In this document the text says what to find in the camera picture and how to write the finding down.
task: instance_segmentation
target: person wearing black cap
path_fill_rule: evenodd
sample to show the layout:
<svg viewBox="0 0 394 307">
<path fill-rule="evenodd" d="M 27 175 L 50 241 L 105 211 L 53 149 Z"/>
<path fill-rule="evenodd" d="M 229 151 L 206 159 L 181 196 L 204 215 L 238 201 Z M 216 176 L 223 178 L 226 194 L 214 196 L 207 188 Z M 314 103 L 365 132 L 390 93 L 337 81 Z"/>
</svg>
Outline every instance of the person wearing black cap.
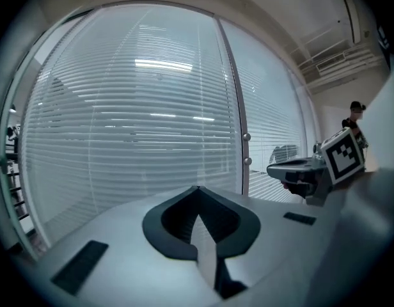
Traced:
<svg viewBox="0 0 394 307">
<path fill-rule="evenodd" d="M 356 121 L 362 118 L 363 111 L 366 109 L 366 106 L 361 104 L 359 101 L 352 101 L 351 103 L 351 115 L 342 121 L 342 127 L 350 127 L 352 133 L 358 143 L 359 149 L 361 150 L 361 155 L 363 158 L 363 162 L 365 162 L 365 156 L 363 155 L 363 149 L 368 147 L 368 143 L 363 136 L 361 130 L 359 129 Z"/>
</svg>

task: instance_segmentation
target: black cap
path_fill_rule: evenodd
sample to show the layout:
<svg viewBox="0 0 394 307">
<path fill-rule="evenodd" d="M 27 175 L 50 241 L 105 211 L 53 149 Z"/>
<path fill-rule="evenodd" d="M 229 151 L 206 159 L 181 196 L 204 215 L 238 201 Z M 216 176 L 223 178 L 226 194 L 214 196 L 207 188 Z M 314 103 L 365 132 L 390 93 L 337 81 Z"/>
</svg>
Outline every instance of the black cap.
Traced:
<svg viewBox="0 0 394 307">
<path fill-rule="evenodd" d="M 362 109 L 362 110 L 365 110 L 365 109 L 366 109 L 366 106 L 363 105 L 363 104 L 361 104 L 359 101 L 352 101 L 352 103 L 351 103 L 351 109 L 354 109 L 354 108 L 360 108 L 360 109 Z"/>
</svg>

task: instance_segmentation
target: white venetian blind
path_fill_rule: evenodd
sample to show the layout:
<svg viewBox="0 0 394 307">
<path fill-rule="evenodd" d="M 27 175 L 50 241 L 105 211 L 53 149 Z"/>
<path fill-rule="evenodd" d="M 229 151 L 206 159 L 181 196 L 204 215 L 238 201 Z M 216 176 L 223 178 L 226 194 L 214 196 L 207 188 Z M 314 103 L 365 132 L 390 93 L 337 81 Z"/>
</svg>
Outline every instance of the white venetian blind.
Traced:
<svg viewBox="0 0 394 307">
<path fill-rule="evenodd" d="M 291 201 L 291 193 L 267 174 L 270 162 L 304 157 L 306 151 L 303 116 L 291 80 L 263 43 L 228 22 L 222 24 L 237 64 L 251 134 L 249 195 Z"/>
<path fill-rule="evenodd" d="M 185 185 L 241 193 L 235 85 L 214 20 L 152 5 L 85 17 L 42 68 L 21 152 L 49 244 L 111 207 Z"/>
</svg>

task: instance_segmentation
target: wall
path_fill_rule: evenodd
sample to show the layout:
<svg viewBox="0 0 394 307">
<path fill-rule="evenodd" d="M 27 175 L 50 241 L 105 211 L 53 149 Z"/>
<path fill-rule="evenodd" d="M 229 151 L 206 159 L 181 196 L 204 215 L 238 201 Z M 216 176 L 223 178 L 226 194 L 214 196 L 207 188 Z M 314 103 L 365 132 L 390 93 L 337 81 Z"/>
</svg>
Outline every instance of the wall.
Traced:
<svg viewBox="0 0 394 307">
<path fill-rule="evenodd" d="M 312 100 L 322 139 L 332 136 L 342 128 L 342 120 L 350 115 L 349 107 L 352 101 L 360 101 L 368 108 L 383 87 L 388 74 L 388 68 L 383 64 L 358 73 L 352 81 L 313 95 Z M 366 169 L 368 171 L 377 169 L 377 162 L 369 148 L 366 155 Z"/>
</svg>

